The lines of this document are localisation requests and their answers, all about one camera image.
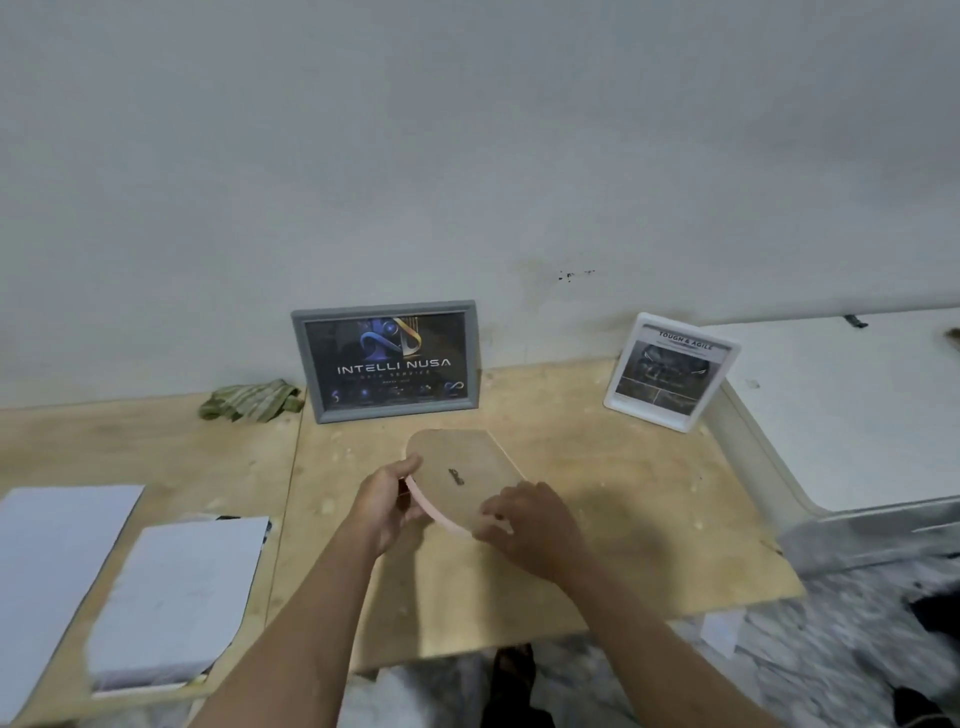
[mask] picture frame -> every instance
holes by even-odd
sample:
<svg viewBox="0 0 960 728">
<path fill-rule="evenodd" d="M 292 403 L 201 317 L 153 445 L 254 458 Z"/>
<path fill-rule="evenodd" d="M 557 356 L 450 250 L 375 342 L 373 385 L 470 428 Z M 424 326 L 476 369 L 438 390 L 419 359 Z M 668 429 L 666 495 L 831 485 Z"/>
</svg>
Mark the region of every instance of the picture frame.
<svg viewBox="0 0 960 728">
<path fill-rule="evenodd" d="M 739 353 L 735 341 L 640 313 L 613 370 L 604 406 L 689 432 Z"/>
<path fill-rule="evenodd" d="M 474 301 L 291 313 L 318 424 L 479 405 Z"/>
</svg>

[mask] printed photo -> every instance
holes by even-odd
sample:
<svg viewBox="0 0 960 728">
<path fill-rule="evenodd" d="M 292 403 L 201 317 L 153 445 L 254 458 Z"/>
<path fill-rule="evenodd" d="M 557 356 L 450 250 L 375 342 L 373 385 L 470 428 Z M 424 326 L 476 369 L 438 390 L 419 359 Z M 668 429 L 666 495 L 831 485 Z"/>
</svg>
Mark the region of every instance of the printed photo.
<svg viewBox="0 0 960 728">
<path fill-rule="evenodd" d="M 637 341 L 616 393 L 689 415 L 722 363 Z"/>
</svg>

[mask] wooden board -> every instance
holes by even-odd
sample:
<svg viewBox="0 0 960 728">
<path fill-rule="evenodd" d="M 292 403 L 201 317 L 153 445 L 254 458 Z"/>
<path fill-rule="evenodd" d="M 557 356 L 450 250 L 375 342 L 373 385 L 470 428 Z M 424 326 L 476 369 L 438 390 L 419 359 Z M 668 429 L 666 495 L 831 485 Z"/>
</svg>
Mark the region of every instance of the wooden board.
<svg viewBox="0 0 960 728">
<path fill-rule="evenodd" d="M 283 526 L 300 415 L 273 422 L 204 422 L 204 396 L 126 400 L 0 412 L 0 496 L 29 485 L 146 486 L 53 660 L 14 725 L 92 716 L 205 695 L 263 631 Z M 247 613 L 204 686 L 107 700 L 90 697 L 84 645 L 139 532 L 185 514 L 271 518 Z"/>
<path fill-rule="evenodd" d="M 448 530 L 469 537 L 483 525 L 499 524 L 481 516 L 480 505 L 523 475 L 485 429 L 422 429 L 407 442 L 407 455 L 423 464 L 407 478 L 414 498 Z"/>
<path fill-rule="evenodd" d="M 601 558 L 665 619 L 803 593 L 705 425 L 688 434 L 601 404 L 607 360 L 485 372 L 480 408 L 315 425 L 303 415 L 273 617 L 347 514 L 357 486 L 431 427 L 485 428 L 561 494 Z M 436 524 L 381 557 L 351 666 L 382 667 L 585 628 L 553 585 Z"/>
</svg>

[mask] poster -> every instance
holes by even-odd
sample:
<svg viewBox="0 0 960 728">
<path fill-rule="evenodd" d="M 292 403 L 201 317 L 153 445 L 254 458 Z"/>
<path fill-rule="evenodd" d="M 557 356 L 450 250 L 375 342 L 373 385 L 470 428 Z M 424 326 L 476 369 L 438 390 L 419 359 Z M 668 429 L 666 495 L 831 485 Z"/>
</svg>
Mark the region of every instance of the poster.
<svg viewBox="0 0 960 728">
<path fill-rule="evenodd" d="M 310 321 L 324 410 L 468 397 L 463 312 Z"/>
<path fill-rule="evenodd" d="M 616 393 L 690 415 L 730 352 L 722 344 L 644 325 Z"/>
</svg>

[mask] green cloth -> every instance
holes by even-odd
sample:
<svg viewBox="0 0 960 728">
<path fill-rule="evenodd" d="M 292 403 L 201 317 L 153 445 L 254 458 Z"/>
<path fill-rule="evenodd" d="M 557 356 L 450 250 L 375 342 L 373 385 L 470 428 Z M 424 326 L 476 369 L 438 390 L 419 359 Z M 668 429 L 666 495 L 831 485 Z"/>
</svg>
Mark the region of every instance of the green cloth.
<svg viewBox="0 0 960 728">
<path fill-rule="evenodd" d="M 241 417 L 265 423 L 280 412 L 300 412 L 303 400 L 297 399 L 300 390 L 283 379 L 269 384 L 234 384 L 216 390 L 210 399 L 200 405 L 204 420 L 226 417 L 236 422 Z"/>
</svg>

